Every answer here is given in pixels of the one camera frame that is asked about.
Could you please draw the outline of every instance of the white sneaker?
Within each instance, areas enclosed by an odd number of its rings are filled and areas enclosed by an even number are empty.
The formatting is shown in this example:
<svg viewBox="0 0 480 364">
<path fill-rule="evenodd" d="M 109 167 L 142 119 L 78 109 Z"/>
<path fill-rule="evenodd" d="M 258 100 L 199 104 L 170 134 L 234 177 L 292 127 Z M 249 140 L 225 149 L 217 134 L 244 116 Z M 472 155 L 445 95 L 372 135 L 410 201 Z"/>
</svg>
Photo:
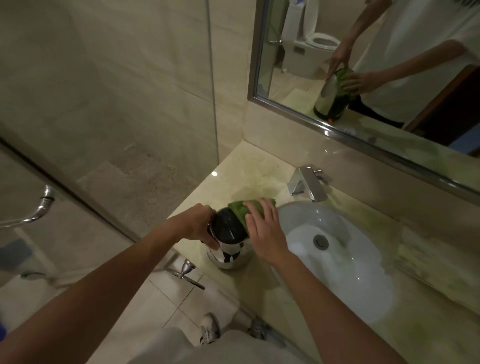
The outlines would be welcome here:
<svg viewBox="0 0 480 364">
<path fill-rule="evenodd" d="M 200 331 L 202 332 L 201 345 L 211 344 L 220 338 L 220 325 L 214 314 L 208 313 L 203 316 Z"/>
</svg>

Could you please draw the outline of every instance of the chrome faucet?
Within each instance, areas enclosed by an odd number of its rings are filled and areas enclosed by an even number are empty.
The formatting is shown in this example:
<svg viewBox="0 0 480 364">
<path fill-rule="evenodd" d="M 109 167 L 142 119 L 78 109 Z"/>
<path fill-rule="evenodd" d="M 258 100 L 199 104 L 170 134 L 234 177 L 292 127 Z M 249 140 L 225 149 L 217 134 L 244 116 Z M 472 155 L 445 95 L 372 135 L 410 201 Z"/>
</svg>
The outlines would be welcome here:
<svg viewBox="0 0 480 364">
<path fill-rule="evenodd" d="M 321 170 L 314 170 L 312 167 L 298 167 L 293 172 L 290 182 L 287 183 L 288 190 L 292 196 L 308 192 L 312 202 L 327 200 L 327 194 L 320 181 L 328 184 L 328 181 L 321 176 Z"/>
</svg>

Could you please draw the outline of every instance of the sink drain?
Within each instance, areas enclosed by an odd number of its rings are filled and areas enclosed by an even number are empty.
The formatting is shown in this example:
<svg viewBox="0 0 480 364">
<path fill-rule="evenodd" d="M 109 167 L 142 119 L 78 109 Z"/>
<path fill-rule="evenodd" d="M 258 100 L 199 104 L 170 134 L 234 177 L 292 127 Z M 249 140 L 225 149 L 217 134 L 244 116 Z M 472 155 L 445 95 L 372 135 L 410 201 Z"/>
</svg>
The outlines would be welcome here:
<svg viewBox="0 0 480 364">
<path fill-rule="evenodd" d="M 324 237 L 323 235 L 316 235 L 313 238 L 313 245 L 315 245 L 317 249 L 327 250 L 329 244 L 326 237 Z"/>
</svg>

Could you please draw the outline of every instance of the hand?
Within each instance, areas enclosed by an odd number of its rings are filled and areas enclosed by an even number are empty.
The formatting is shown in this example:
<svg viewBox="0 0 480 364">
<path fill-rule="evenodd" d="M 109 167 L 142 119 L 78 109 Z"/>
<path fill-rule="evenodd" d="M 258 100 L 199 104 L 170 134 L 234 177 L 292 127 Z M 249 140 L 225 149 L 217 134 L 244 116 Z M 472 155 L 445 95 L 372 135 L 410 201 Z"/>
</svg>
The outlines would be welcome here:
<svg viewBox="0 0 480 364">
<path fill-rule="evenodd" d="M 345 68 L 348 68 L 348 62 L 352 55 L 353 42 L 350 39 L 344 39 L 337 47 L 330 59 L 330 66 L 328 67 L 327 79 L 332 77 L 336 69 L 343 63 Z"/>
<path fill-rule="evenodd" d="M 215 213 L 216 211 L 210 206 L 196 204 L 170 219 L 181 231 L 182 238 L 200 240 L 210 249 L 218 250 L 220 245 L 207 232 L 208 223 Z"/>
<path fill-rule="evenodd" d="M 243 203 L 251 212 L 245 216 L 250 240 L 257 255 L 271 266 L 277 267 L 291 252 L 280 227 L 278 210 L 268 199 L 261 198 L 258 202 L 264 208 L 265 219 L 252 203 Z"/>
<path fill-rule="evenodd" d="M 353 91 L 352 95 L 360 95 L 375 91 L 386 83 L 380 72 L 352 72 L 343 76 L 342 86 L 345 91 Z"/>
</svg>

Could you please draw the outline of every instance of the sink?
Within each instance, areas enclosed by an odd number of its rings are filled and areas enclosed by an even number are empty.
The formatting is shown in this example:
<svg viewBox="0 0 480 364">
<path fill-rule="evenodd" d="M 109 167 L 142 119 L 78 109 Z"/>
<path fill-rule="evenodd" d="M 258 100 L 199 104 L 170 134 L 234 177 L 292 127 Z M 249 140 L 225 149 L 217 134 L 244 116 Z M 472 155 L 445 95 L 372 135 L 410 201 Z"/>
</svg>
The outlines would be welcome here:
<svg viewBox="0 0 480 364">
<path fill-rule="evenodd" d="M 278 214 L 288 249 L 358 317 L 372 324 L 388 313 L 394 303 L 393 282 L 365 234 L 320 204 L 293 202 Z"/>
</svg>

